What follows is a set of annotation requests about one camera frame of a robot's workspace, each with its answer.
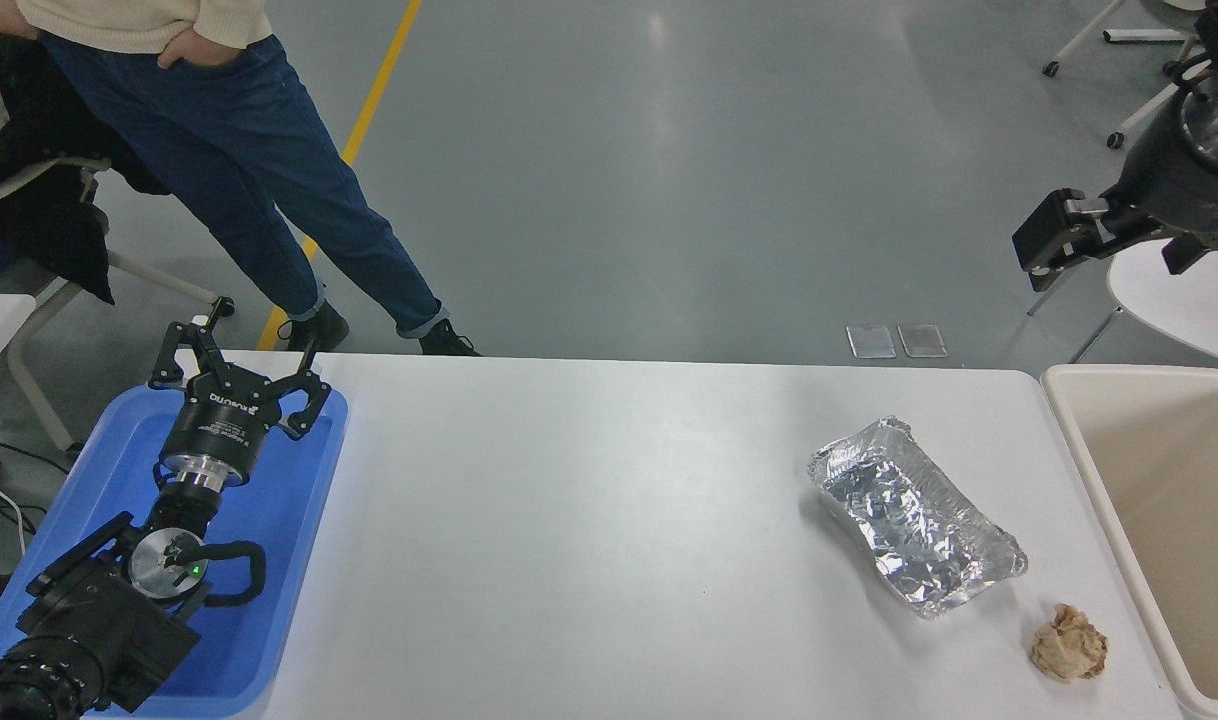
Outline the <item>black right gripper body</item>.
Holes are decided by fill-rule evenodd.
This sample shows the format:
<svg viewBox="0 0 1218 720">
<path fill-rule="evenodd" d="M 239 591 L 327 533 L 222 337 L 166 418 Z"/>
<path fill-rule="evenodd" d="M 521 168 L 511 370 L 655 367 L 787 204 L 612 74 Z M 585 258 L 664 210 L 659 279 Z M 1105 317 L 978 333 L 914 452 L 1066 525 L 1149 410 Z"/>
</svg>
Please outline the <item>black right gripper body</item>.
<svg viewBox="0 0 1218 720">
<path fill-rule="evenodd" d="M 1116 242 L 1167 238 L 1162 256 L 1172 275 L 1218 251 L 1218 94 L 1173 95 L 1104 199 L 1104 227 Z"/>
</svg>

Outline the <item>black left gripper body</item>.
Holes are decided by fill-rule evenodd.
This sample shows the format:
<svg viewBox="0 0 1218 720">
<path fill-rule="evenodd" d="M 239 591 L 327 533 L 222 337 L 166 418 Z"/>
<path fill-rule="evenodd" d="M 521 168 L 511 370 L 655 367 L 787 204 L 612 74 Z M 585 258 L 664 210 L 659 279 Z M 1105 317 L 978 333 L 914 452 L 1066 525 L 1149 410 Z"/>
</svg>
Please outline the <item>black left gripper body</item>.
<svg viewBox="0 0 1218 720">
<path fill-rule="evenodd" d="M 280 415 L 270 378 L 240 365 L 211 365 L 189 379 L 158 461 L 180 473 L 184 461 L 206 457 L 228 469 L 225 486 L 244 486 Z"/>
</svg>

